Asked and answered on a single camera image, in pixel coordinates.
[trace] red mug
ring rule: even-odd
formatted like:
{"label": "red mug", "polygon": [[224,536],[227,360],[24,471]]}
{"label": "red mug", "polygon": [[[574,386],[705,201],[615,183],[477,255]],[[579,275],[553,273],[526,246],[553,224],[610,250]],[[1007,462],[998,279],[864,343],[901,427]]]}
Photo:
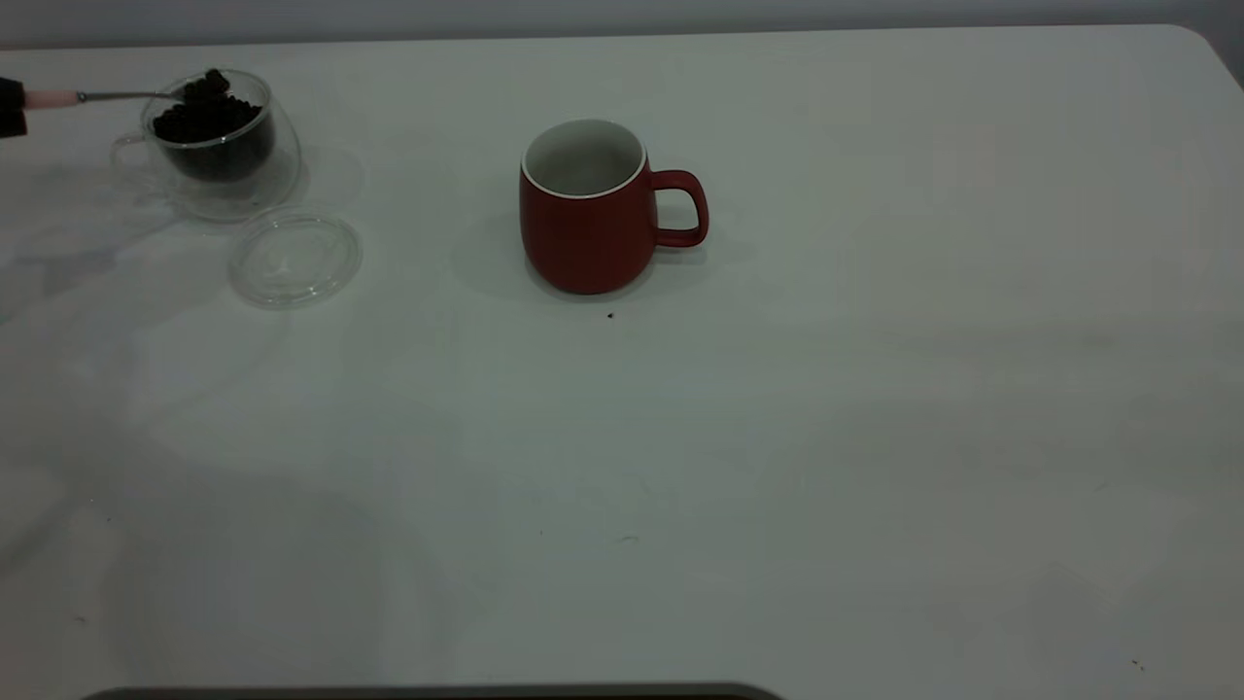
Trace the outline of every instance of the red mug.
{"label": "red mug", "polygon": [[[657,225],[657,190],[692,195],[699,225]],[[554,286],[601,293],[626,286],[657,245],[690,247],[708,235],[704,188],[684,170],[652,172],[643,143],[624,127],[581,119],[541,133],[522,155],[522,246]]]}

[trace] spoon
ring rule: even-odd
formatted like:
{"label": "spoon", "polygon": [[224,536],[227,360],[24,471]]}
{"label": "spoon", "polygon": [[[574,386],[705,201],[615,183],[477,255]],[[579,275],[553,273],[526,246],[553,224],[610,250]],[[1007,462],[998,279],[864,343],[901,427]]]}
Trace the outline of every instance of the spoon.
{"label": "spoon", "polygon": [[27,90],[24,108],[55,109],[57,107],[75,107],[86,102],[134,99],[139,97],[160,97],[163,99],[175,99],[178,102],[185,101],[185,97],[180,92],[73,92],[72,90]]}

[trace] dark object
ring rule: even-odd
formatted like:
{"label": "dark object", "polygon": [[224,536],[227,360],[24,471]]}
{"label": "dark object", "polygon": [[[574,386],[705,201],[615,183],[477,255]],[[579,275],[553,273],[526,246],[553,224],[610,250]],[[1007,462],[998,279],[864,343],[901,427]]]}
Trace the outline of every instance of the dark object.
{"label": "dark object", "polygon": [[778,700],[736,684],[475,688],[122,688],[87,700]]}
{"label": "dark object", "polygon": [[0,77],[0,138],[26,136],[26,91],[16,80]]}
{"label": "dark object", "polygon": [[[264,108],[229,92],[220,71],[208,73],[182,88],[184,103],[174,104],[152,121],[152,131],[164,154],[188,177],[203,182],[236,182],[255,173],[272,154],[276,131]],[[246,129],[228,140],[205,144]]]}

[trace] sleeve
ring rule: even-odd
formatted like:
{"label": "sleeve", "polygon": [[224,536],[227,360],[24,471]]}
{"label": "sleeve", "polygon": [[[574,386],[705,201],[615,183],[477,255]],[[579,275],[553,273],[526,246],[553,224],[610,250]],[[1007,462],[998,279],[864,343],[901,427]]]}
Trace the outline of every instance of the sleeve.
{"label": "sleeve", "polygon": [[0,138],[26,134],[26,91],[16,80],[0,77]]}

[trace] mug handle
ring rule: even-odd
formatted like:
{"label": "mug handle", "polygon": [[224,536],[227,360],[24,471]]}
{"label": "mug handle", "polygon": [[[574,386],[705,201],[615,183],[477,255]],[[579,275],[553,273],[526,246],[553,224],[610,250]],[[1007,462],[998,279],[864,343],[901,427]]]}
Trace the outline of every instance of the mug handle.
{"label": "mug handle", "polygon": [[708,235],[708,201],[704,199],[704,188],[699,179],[687,170],[661,170],[652,173],[652,189],[682,189],[692,195],[695,203],[695,228],[671,229],[657,228],[657,245],[669,247],[690,247],[704,242]]}
{"label": "mug handle", "polygon": [[112,174],[117,175],[119,179],[128,182],[129,184],[137,184],[147,189],[157,189],[158,182],[156,175],[149,172],[143,172],[134,165],[127,165],[121,159],[121,150],[127,145],[137,145],[147,140],[147,137],[139,132],[127,133],[121,138],[112,142],[112,149],[108,152],[108,163],[112,165]]}

